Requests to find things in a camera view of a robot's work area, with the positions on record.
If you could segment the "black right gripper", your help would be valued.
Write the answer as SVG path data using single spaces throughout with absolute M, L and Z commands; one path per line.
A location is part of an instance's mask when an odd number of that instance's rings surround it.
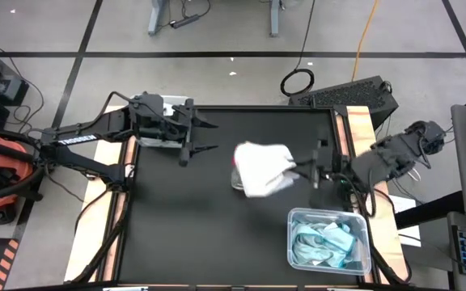
M 297 167 L 312 167 L 306 170 L 296 169 L 295 173 L 307 180 L 312 180 L 315 189 L 324 180 L 340 180 L 351 183 L 348 172 L 349 158 L 336 152 L 330 140 L 319 139 L 312 158 L 294 160 Z

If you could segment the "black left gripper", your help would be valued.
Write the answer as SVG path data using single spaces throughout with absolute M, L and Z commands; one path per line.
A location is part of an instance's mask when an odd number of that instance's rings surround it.
M 143 93 L 135 95 L 129 101 L 129 118 L 136 137 L 184 137 L 184 125 L 163 114 L 163 97 Z M 194 127 L 214 129 L 218 126 L 210 123 L 195 107 L 193 99 L 184 101 L 184 113 Z M 218 148 L 217 145 L 196 145 L 183 141 L 179 165 L 187 166 L 189 159 L 200 152 Z

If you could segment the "white waffle microfiber towel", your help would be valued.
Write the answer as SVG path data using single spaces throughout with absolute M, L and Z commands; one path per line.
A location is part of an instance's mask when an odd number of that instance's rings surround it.
M 141 137 L 138 140 L 138 144 L 143 147 L 151 148 L 171 148 L 171 149 L 180 149 L 182 143 L 180 141 L 163 141 L 159 139 Z
M 260 145 L 246 141 L 235 147 L 233 154 L 243 192 L 247 198 L 271 196 L 292 186 L 299 178 L 297 167 L 286 145 Z

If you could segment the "clear plastic bin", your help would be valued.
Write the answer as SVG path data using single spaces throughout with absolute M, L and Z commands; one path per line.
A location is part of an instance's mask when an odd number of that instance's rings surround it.
M 150 137 L 163 141 L 187 141 L 189 134 L 191 133 L 191 127 L 189 118 L 184 113 L 184 101 L 188 99 L 186 96 L 177 95 L 161 95 L 163 97 L 163 114 L 181 124 L 184 125 L 184 137 Z
M 310 227 L 313 230 L 327 224 L 336 222 L 345 224 L 350 228 L 350 234 L 356 239 L 352 250 L 353 261 L 347 263 L 344 268 L 332 268 L 324 261 L 321 264 L 296 264 L 292 259 L 292 233 L 299 227 Z M 287 218 L 287 261 L 292 268 L 311 272 L 328 272 L 350 276 L 365 276 L 371 270 L 371 251 L 369 243 L 369 231 L 363 216 L 357 213 L 323 209 L 294 208 L 288 213 Z

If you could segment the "glass jar with pink lid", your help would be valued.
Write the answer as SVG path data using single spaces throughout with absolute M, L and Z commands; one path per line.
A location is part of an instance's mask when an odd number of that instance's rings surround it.
M 237 166 L 235 164 L 235 159 L 233 158 L 231 160 L 231 166 L 232 166 L 232 171 L 231 171 L 231 186 L 238 191 L 243 191 L 244 187 L 242 184 L 242 180 L 240 178 Z

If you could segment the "wooden side board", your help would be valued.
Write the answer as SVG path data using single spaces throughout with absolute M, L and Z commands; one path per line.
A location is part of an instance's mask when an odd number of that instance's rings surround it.
M 133 160 L 135 147 L 136 140 L 133 137 L 125 143 L 98 141 L 93 159 L 106 165 L 129 163 Z M 114 225 L 121 214 L 125 195 L 104 192 L 105 189 L 106 185 L 99 178 L 88 182 L 83 206 L 95 198 L 99 200 L 86 209 L 78 222 L 65 281 L 73 280 L 90 263 L 105 240 L 106 225 Z
M 368 107 L 348 106 L 347 113 L 350 133 L 346 136 L 351 138 L 354 156 L 358 157 L 369 151 L 370 146 L 376 142 L 373 124 Z M 388 186 L 382 182 L 376 184 L 375 188 L 376 215 L 369 219 L 373 243 L 395 274 L 406 279 L 409 273 L 396 228 L 394 210 L 388 200 Z

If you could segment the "black perforated computer tower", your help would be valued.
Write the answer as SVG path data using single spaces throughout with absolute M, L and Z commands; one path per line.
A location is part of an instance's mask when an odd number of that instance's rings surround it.
M 377 129 L 399 107 L 392 95 L 391 83 L 379 75 L 291 96 L 289 105 L 310 108 L 366 106 L 373 129 Z

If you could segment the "black power strip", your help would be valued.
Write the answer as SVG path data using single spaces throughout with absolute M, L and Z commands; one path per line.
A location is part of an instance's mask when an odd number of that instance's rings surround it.
M 183 27 L 185 25 L 188 25 L 188 24 L 191 24 L 193 22 L 196 22 L 197 20 L 199 20 L 199 18 L 201 18 L 200 15 L 198 14 L 195 14 L 195 15 L 191 15 L 191 16 L 188 16 L 188 17 L 185 17 L 181 20 L 173 20 L 169 23 L 169 25 L 174 28 L 174 29 L 177 29 L 179 27 Z

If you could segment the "white paper sheet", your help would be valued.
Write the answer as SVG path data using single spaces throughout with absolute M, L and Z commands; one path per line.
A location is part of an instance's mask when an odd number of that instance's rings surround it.
M 399 213 L 416 206 L 416 201 L 409 198 L 393 195 L 390 195 L 389 198 L 394 205 L 394 213 Z M 409 245 L 411 247 L 422 246 L 422 243 L 419 241 L 421 238 L 419 226 L 410 226 L 408 228 L 399 230 L 398 233 L 401 244 Z

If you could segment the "grey leg wooden desk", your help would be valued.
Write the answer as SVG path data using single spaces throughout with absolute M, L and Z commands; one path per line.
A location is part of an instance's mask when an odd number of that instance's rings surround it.
M 171 27 L 169 23 L 173 20 L 172 18 L 172 0 L 151 0 L 151 12 L 147 28 L 147 33 L 149 36 L 155 36 L 160 30 L 165 27 Z M 181 19 L 191 16 L 187 14 L 187 3 L 190 0 L 179 0 L 181 4 Z M 257 0 L 261 3 L 269 4 L 269 36 L 278 37 L 279 36 L 279 19 L 280 12 L 284 11 L 285 4 L 283 0 Z M 201 16 L 206 16 L 210 13 L 212 3 L 211 0 L 206 0 L 207 7 L 204 12 L 196 13 Z

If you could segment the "orange striped floor mat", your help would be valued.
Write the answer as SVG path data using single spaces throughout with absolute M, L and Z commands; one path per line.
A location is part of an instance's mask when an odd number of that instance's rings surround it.
M 18 249 L 18 239 L 0 238 L 0 291 L 5 288 Z

